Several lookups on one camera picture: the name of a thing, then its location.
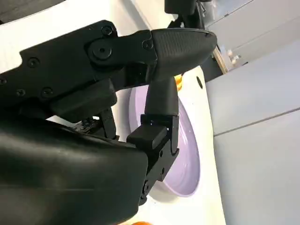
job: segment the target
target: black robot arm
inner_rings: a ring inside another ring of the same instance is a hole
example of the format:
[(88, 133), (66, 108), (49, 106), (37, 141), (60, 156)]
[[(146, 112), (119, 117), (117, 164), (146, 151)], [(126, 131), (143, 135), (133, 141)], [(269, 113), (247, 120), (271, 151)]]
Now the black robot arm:
[[(196, 29), (118, 37), (113, 23), (100, 21), (20, 52), (22, 64), (0, 74), (0, 223), (103, 225), (132, 217), (179, 153), (173, 76), (198, 66), (216, 42)], [(146, 84), (141, 126), (118, 142), (116, 92)], [(52, 115), (101, 119), (70, 129), (45, 121)]]

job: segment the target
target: cabinet door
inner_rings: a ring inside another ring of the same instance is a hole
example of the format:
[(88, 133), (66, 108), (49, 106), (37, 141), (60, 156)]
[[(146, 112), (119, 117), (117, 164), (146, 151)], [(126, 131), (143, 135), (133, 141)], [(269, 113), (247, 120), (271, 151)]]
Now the cabinet door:
[(206, 84), (214, 135), (300, 107), (300, 41)]
[[(243, 62), (251, 61), (263, 55), (261, 48), (269, 53), (284, 46), (291, 38), (299, 38), (297, 26), (292, 32), (285, 28), (295, 25), (289, 23), (300, 16), (299, 8), (299, 0), (253, 0), (208, 29), (217, 35), (219, 46), (231, 49), (234, 55), (241, 55)], [(249, 48), (239, 50), (244, 45), (249, 45)]]
[(300, 111), (214, 138), (230, 225), (300, 224)]

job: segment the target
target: white surface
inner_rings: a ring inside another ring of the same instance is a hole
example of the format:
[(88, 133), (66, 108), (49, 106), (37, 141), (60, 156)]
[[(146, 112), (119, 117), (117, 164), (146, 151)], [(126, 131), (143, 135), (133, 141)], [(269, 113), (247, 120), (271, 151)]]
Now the white surface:
[(219, 45), (232, 49), (234, 54), (238, 54), (236, 49), (242, 46), (244, 51), (240, 54), (243, 61), (251, 61), (264, 54), (264, 51), (253, 52), (253, 48), (263, 46), (269, 53), (291, 41), (292, 37), (299, 37), (299, 27), (295, 27), (293, 32), (271, 37), (279, 27), (284, 30), (285, 26), (291, 26), (289, 22), (300, 16), (299, 8), (299, 0), (254, 0), (208, 29), (215, 32)]
[[(141, 7), (143, 2), (149, 7)], [(149, 1), (140, 1), (140, 3), (137, 4), (139, 10), (142, 8), (147, 12), (147, 16), (136, 13), (129, 0), (68, 0), (41, 13), (2, 25), (0, 26), (0, 73), (21, 63), (18, 54), (20, 50), (103, 19), (112, 21), (122, 35), (145, 28), (141, 17), (152, 28), (164, 28), (169, 24), (171, 15), (165, 16), (164, 8), (160, 4), (149, 4)], [(203, 90), (196, 82), (196, 75), (202, 81)], [(129, 130), (129, 94), (130, 90), (119, 91), (118, 103), (113, 107), (117, 133), (121, 135), (121, 140), (125, 140)], [(199, 152), (201, 178), (198, 191), (190, 198), (174, 199), (172, 196), (153, 190), (150, 195), (154, 198), (149, 197), (147, 203), (140, 207), (138, 214), (126, 224), (138, 220), (146, 220), (154, 225), (225, 224), (213, 153), (210, 111), (200, 68), (185, 75), (180, 97), (186, 98), (185, 108), (191, 121), (194, 121), (194, 132), (198, 148), (201, 150)]]
[(296, 111), (215, 137), (227, 224), (300, 224), (299, 133)]
[(214, 135), (300, 107), (300, 40), (206, 84)]

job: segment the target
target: purple plate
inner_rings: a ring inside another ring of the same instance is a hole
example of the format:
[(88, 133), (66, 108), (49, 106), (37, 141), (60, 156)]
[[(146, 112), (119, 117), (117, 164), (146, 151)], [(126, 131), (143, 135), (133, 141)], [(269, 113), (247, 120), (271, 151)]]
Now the purple plate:
[[(141, 86), (133, 88), (131, 91), (129, 101), (129, 124), (131, 132), (141, 124), (140, 116), (145, 110), (147, 90), (148, 86)], [(179, 155), (166, 175), (163, 184), (165, 188), (174, 194), (181, 197), (188, 197), (196, 191), (199, 183), (200, 160), (193, 128), (180, 100), (178, 148), (180, 149)]]

